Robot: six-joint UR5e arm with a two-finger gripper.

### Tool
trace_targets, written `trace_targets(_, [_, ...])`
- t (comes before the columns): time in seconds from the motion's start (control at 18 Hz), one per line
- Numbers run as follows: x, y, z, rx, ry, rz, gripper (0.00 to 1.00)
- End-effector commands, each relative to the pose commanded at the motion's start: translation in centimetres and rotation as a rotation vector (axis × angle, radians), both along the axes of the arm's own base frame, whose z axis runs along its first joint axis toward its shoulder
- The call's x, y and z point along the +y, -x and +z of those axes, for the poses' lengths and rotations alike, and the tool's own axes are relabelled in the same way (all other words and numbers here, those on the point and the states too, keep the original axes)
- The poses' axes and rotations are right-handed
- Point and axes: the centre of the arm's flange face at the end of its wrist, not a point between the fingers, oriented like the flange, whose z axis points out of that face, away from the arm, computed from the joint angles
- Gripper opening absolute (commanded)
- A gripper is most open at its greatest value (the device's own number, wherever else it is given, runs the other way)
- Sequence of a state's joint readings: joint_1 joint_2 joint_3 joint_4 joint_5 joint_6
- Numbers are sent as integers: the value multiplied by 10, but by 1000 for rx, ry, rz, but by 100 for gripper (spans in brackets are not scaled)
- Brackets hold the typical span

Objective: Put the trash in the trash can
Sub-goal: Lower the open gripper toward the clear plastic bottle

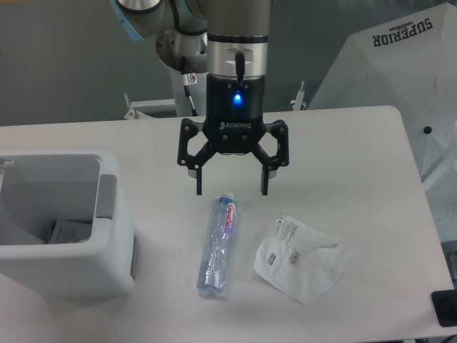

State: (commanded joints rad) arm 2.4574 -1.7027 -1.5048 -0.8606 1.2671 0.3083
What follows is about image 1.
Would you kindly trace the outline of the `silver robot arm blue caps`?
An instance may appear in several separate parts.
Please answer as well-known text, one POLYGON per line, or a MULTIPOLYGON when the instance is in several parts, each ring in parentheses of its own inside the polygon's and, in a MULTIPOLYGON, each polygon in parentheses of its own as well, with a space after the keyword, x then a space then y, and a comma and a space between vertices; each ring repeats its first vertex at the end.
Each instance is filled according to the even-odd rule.
POLYGON ((252 153, 262 165, 261 192, 289 163, 288 127, 263 121, 270 1, 112 1, 133 40, 170 32, 181 70, 206 60, 206 118, 183 119, 177 162, 201 192, 202 167, 216 153, 252 153))

